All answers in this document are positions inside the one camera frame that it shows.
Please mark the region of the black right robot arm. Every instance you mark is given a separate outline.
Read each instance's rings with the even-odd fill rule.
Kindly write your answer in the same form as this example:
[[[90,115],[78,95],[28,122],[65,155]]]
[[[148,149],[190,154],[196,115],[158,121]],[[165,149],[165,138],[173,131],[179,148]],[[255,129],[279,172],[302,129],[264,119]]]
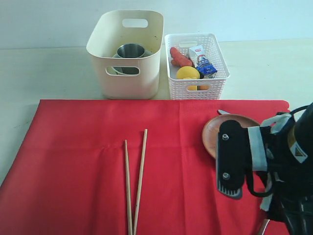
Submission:
[[[257,175],[271,194],[261,208],[291,235],[313,233],[313,106],[277,113],[262,129],[268,173]]]

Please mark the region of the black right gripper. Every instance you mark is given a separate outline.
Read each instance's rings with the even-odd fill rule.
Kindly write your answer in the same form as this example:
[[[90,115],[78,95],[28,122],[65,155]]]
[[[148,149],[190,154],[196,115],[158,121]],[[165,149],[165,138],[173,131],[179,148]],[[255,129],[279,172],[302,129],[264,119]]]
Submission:
[[[291,235],[313,233],[313,119],[272,117],[261,124],[268,171],[259,176],[272,186],[260,208],[267,219],[283,222]]]

